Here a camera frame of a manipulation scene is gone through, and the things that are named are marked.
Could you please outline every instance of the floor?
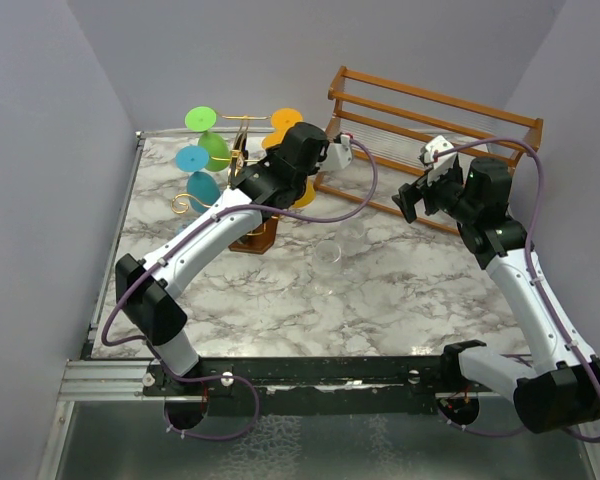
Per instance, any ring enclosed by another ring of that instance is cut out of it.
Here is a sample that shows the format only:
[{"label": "floor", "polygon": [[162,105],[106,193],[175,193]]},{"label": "floor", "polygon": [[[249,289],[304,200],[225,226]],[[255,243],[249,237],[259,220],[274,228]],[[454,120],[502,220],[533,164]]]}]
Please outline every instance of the floor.
[{"label": "floor", "polygon": [[[249,139],[251,157],[262,157],[262,137]],[[116,259],[142,258],[165,244],[195,213],[177,215],[171,199],[185,190],[188,175],[175,154],[195,137],[146,140]],[[226,172],[217,175],[226,180]],[[364,190],[368,163],[356,160],[327,179]],[[409,177],[382,169],[376,199],[383,202]],[[303,213],[330,217],[353,205],[318,193]],[[333,237],[337,225],[280,220],[275,246],[265,255],[225,251],[180,297],[186,333],[203,356],[428,355],[444,345],[480,339],[501,353],[528,351],[511,310],[459,237],[365,209],[367,245],[346,259],[345,274],[326,294],[310,265],[317,242]],[[108,279],[101,318],[114,303]],[[137,330],[120,314],[111,338]],[[140,342],[107,348],[95,342],[93,358],[147,357]]]}]

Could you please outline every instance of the wooden base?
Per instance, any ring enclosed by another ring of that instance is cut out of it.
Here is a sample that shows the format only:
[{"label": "wooden base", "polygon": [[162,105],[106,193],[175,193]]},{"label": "wooden base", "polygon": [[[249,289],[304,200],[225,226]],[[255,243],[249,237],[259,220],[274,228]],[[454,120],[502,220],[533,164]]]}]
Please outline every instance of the wooden base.
[{"label": "wooden base", "polygon": [[262,255],[269,250],[276,241],[278,219],[273,217],[256,228],[254,235],[245,235],[240,240],[229,245],[229,250],[240,253],[255,253]]}]

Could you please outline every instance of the clear glass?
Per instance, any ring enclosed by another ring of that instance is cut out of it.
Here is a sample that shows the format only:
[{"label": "clear glass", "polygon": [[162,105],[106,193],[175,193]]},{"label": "clear glass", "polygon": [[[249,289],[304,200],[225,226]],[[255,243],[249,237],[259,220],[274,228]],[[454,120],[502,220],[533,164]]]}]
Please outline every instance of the clear glass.
[{"label": "clear glass", "polygon": [[342,270],[342,250],[333,240],[322,240],[311,259],[314,272],[320,277],[333,277]]},{"label": "clear glass", "polygon": [[366,243],[367,231],[362,220],[351,218],[340,223],[335,241],[342,249],[342,254],[351,257],[362,251]]}]

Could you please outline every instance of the blue disc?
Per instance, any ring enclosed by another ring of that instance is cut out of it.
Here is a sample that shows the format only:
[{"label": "blue disc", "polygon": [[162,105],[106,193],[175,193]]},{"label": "blue disc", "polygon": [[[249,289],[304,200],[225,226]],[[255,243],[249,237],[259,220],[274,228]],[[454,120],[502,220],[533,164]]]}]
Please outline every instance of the blue disc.
[{"label": "blue disc", "polygon": [[191,207],[198,213],[207,211],[208,207],[203,204],[212,205],[220,198],[220,188],[216,184],[216,181],[211,175],[205,172],[195,172],[189,177],[187,193],[202,202],[196,201],[195,198],[189,198]]},{"label": "blue disc", "polygon": [[176,166],[183,172],[197,172],[209,163],[209,153],[202,147],[190,145],[176,154]]}]

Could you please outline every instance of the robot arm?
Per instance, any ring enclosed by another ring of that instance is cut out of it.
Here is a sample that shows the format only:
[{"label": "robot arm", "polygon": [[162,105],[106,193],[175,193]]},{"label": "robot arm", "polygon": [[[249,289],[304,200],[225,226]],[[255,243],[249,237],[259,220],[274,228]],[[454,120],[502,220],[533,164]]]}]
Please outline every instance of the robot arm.
[{"label": "robot arm", "polygon": [[[450,143],[442,136],[423,148],[425,174],[403,185],[393,197],[407,222],[416,219],[415,204],[424,200],[425,213],[439,210],[458,222],[460,236],[478,264],[498,285],[522,329],[534,360],[533,368],[498,355],[479,341],[445,347],[442,375],[460,388],[479,382],[508,398],[524,425],[535,433],[600,418],[600,401],[578,358],[577,344],[600,382],[600,359],[572,325],[546,280],[535,252],[531,258],[540,278],[527,271],[524,227],[509,216],[512,178],[499,160],[480,157],[471,162],[466,183],[457,154],[436,158]],[[567,341],[555,325],[535,282],[542,281],[560,320],[570,332]]]},{"label": "robot arm", "polygon": [[[226,216],[217,214],[230,207],[252,204],[287,209],[304,194],[308,176],[319,170],[345,168],[352,158],[349,136],[339,135],[334,142],[329,142],[318,127],[297,123],[288,130],[282,143],[269,149],[262,160],[242,168],[214,205],[183,232],[139,261],[125,255],[116,263],[118,301],[147,269],[160,264],[132,294],[123,311],[174,373],[184,375],[199,360],[183,330],[187,316],[175,300],[220,252],[271,216],[257,209],[244,209]],[[202,229],[168,262],[164,260],[165,254],[209,219],[217,220]]]}]

